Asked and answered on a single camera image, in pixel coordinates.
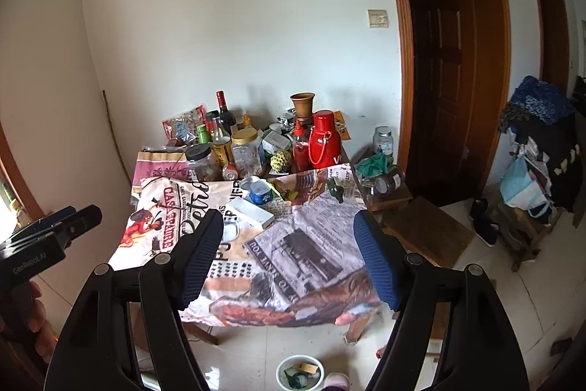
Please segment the person's left hand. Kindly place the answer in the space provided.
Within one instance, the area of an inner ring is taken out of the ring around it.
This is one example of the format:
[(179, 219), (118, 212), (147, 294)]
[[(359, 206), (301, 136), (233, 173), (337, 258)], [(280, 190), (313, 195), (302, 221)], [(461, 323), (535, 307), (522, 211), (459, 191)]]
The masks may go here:
[(29, 289), (32, 294), (32, 311), (28, 318), (28, 328), (36, 334), (35, 349), (37, 355), (49, 364), (55, 351), (57, 339), (53, 332), (53, 327), (47, 319), (47, 312), (41, 301), (42, 291), (39, 285), (29, 282)]

